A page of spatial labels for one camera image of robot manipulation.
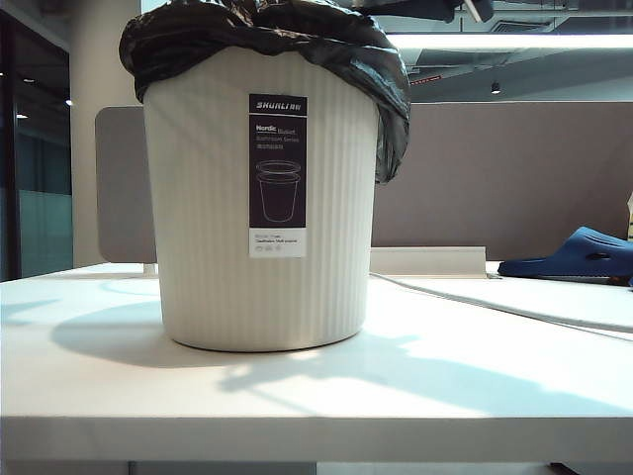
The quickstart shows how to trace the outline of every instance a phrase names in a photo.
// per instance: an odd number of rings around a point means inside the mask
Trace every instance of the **trash can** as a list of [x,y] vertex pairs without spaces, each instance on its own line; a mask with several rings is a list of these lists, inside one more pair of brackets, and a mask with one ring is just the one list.
[[357,333],[376,101],[297,51],[232,46],[143,93],[169,336],[272,351]]

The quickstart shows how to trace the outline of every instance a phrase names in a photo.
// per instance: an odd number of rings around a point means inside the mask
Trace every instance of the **black garbage bag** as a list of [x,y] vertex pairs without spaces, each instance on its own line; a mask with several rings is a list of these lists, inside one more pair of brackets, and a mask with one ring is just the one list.
[[176,76],[226,47],[297,51],[378,106],[376,182],[395,175],[407,149],[407,71],[375,20],[329,0],[173,0],[126,25],[119,54],[142,102],[154,81]]

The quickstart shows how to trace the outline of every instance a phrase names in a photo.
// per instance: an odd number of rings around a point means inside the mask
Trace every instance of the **ceiling vent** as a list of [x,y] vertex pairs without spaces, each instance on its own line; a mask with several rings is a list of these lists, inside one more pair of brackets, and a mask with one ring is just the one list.
[[523,33],[545,32],[550,29],[550,22],[514,22],[511,20],[498,21],[491,33]]

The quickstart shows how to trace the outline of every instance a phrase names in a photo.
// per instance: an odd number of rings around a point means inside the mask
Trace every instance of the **ceiling lamp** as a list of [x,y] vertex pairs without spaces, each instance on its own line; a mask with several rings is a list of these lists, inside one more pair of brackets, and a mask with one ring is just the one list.
[[510,35],[510,34],[389,34],[396,48],[445,50],[547,49],[627,49],[633,48],[633,35]]

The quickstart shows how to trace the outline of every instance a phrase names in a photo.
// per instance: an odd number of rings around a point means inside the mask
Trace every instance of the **product label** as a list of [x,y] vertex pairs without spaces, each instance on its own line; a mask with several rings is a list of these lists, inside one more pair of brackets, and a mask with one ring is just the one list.
[[250,257],[306,255],[308,98],[250,94]]

